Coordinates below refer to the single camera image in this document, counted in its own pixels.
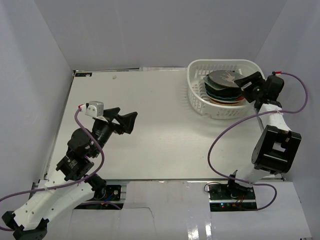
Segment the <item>dark teal square plate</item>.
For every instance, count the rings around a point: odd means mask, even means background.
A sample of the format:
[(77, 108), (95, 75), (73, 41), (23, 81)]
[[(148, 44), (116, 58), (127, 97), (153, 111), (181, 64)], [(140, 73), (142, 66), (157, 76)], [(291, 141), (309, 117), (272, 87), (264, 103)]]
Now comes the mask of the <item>dark teal square plate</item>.
[(214, 90), (210, 86), (205, 87), (206, 91), (218, 96), (235, 97), (242, 94), (240, 88), (237, 89), (224, 89), (224, 90)]

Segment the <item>teal scalloped round plate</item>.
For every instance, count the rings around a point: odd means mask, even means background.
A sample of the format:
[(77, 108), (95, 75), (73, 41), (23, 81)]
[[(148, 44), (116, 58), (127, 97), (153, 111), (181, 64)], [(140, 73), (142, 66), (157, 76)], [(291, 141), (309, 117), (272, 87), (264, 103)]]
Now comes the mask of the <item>teal scalloped round plate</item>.
[(223, 101), (237, 101), (238, 99), (243, 99), (244, 97), (240, 94), (238, 96), (220, 96), (217, 94), (213, 94), (210, 92), (206, 92), (206, 94), (213, 99), (217, 99), (217, 100), (223, 100)]

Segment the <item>silver metallic round plate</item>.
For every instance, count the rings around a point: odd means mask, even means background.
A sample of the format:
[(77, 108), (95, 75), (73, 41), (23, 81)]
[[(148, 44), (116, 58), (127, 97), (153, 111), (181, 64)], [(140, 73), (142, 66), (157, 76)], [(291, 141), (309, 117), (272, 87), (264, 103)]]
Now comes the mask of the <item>silver metallic round plate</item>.
[(229, 88), (237, 88), (238, 85), (235, 83), (235, 81), (243, 79), (244, 76), (234, 71), (215, 70), (208, 74), (208, 78), (215, 84)]

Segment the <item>orange woven round plate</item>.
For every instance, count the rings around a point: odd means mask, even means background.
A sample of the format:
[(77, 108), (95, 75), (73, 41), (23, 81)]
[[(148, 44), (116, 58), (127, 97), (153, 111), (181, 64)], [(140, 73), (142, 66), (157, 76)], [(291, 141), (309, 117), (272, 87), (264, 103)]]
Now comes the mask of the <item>orange woven round plate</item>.
[(244, 104), (244, 100), (237, 101), (237, 102), (221, 102), (221, 101), (216, 101), (214, 99), (209, 100), (210, 103), (220, 105), (220, 106), (242, 106)]

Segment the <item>light blue rectangular plate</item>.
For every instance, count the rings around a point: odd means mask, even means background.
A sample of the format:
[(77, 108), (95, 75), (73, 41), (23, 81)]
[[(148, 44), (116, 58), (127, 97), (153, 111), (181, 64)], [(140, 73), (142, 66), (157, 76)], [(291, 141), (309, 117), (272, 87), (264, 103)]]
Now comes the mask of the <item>light blue rectangular plate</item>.
[(223, 86), (223, 85), (219, 85), (215, 82), (213, 82), (208, 76), (205, 76), (203, 78), (204, 83), (208, 86), (210, 86), (212, 89), (216, 90), (216, 91), (222, 91), (225, 89), (237, 89), (238, 87), (229, 87), (229, 86)]

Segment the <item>red and teal wave plate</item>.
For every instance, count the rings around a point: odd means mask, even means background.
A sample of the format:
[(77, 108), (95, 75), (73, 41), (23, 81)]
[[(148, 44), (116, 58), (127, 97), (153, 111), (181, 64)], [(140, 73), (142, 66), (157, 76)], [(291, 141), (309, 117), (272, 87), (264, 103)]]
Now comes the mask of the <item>red and teal wave plate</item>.
[(224, 104), (235, 104), (235, 103), (239, 103), (245, 99), (242, 95), (240, 95), (236, 98), (217, 98), (217, 97), (211, 97), (211, 96), (209, 98), (213, 101), (224, 103)]

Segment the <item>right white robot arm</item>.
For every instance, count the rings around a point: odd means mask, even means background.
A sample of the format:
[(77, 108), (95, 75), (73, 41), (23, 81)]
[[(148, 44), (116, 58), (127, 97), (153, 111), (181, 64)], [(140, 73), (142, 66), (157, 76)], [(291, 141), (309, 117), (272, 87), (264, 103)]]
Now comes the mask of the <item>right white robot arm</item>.
[(302, 137), (292, 131), (282, 115), (278, 96), (285, 82), (276, 72), (264, 79), (255, 72), (235, 80), (245, 99), (254, 103), (263, 125), (263, 132), (252, 152), (251, 162), (230, 175), (226, 195), (236, 200), (250, 191), (264, 177), (287, 173), (294, 161)]

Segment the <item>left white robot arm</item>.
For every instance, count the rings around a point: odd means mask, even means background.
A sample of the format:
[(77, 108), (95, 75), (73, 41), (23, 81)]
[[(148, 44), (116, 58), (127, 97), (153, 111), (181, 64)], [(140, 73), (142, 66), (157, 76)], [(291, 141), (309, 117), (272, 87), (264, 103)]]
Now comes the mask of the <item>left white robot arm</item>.
[(6, 232), (16, 240), (42, 240), (50, 225), (62, 214), (84, 202), (101, 200), (107, 182), (97, 172), (105, 162), (103, 147), (112, 134), (131, 134), (138, 113), (120, 115), (120, 108), (94, 111), (91, 103), (82, 104), (74, 114), (78, 124), (67, 142), (65, 156), (42, 188), (21, 191), (1, 198), (30, 193), (31, 198), (20, 208), (2, 215)]

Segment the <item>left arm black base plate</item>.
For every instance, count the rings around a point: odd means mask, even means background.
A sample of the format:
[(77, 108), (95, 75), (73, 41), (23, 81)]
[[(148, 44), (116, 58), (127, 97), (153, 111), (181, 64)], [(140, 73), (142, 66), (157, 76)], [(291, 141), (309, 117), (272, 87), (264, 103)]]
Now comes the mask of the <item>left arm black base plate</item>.
[(96, 201), (119, 201), (121, 199), (121, 185), (107, 185), (105, 188), (94, 193), (93, 199)]

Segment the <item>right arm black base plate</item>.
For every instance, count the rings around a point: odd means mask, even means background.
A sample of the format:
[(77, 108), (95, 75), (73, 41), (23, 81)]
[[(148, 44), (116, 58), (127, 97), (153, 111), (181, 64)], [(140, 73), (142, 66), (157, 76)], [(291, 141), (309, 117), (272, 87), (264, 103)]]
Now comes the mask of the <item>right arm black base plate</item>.
[(209, 182), (203, 190), (208, 194), (212, 213), (256, 211), (257, 201), (254, 189), (231, 191), (227, 183)]

